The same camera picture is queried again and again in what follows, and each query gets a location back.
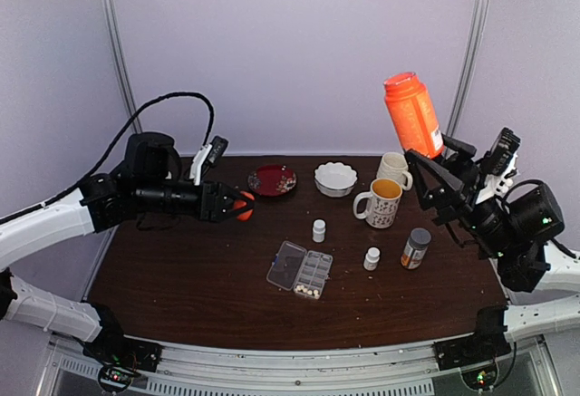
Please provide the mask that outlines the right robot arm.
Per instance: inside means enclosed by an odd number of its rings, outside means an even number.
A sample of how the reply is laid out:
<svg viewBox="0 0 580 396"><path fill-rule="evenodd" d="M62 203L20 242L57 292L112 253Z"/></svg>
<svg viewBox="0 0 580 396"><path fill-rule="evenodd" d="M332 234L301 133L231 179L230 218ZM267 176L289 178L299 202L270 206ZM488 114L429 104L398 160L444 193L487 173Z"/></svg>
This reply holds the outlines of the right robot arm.
<svg viewBox="0 0 580 396"><path fill-rule="evenodd" d="M499 342L515 342L540 333L562 332L579 325L579 256L556 240L565 228L556 197L542 180L524 183L532 189L516 199L519 137L503 129L481 159L466 142L444 137L452 150L431 159L417 150L405 152L420 207L433 208L434 223L456 221L471 235L482 259L497 262L500 283L512 292L561 290L569 296L532 305L486 307L465 341L465 354L485 360Z"/></svg>

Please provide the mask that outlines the clear plastic pill organizer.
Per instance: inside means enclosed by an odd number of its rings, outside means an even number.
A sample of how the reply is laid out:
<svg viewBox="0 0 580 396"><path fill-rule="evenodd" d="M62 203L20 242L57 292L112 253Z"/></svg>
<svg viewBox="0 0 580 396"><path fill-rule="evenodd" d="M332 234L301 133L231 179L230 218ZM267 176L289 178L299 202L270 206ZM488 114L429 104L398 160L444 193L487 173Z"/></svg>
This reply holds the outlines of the clear plastic pill organizer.
<svg viewBox="0 0 580 396"><path fill-rule="evenodd" d="M334 258L326 253L284 241L275 254L267 272L266 281L285 291L292 291L297 296L319 300L324 292ZM300 295L295 292L298 285L307 285L320 291L319 298Z"/></svg>

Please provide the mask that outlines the orange bottle cap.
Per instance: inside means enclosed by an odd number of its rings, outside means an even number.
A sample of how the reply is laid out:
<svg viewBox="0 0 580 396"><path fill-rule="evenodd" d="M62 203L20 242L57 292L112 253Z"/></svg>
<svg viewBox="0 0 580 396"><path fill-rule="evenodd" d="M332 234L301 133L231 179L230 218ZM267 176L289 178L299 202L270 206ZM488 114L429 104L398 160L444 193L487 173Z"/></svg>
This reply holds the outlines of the orange bottle cap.
<svg viewBox="0 0 580 396"><path fill-rule="evenodd" d="M233 209L240 210L240 213L237 215L237 220L245 222L248 221L253 214L255 197L246 191L242 191L241 196L243 197L242 199L237 199L234 202Z"/></svg>

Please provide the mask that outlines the orange pill bottle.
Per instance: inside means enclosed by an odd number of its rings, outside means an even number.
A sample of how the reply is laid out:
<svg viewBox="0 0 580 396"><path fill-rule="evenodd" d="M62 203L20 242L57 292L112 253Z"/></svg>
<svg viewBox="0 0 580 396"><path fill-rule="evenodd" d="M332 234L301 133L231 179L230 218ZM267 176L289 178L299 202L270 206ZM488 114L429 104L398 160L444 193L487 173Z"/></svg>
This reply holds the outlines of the orange pill bottle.
<svg viewBox="0 0 580 396"><path fill-rule="evenodd" d="M427 86L415 72L403 72L384 84L386 108L404 151L434 159L443 151L440 124Z"/></svg>

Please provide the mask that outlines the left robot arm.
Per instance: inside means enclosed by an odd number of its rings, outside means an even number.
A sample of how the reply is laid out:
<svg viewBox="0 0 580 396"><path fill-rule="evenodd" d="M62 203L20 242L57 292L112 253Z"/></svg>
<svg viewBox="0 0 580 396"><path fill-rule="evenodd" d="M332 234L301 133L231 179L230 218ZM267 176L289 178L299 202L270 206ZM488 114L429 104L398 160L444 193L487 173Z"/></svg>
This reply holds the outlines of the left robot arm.
<svg viewBox="0 0 580 396"><path fill-rule="evenodd" d="M26 283L11 264L74 237L101 233L147 213L220 222L250 215L253 198L203 176L227 140L215 137L196 154L187 179L174 140L162 133L133 134L123 161L110 173L92 174L54 202L27 208L1 221L1 316L46 332L71 336L88 354L111 363L133 351L110 309L74 302Z"/></svg>

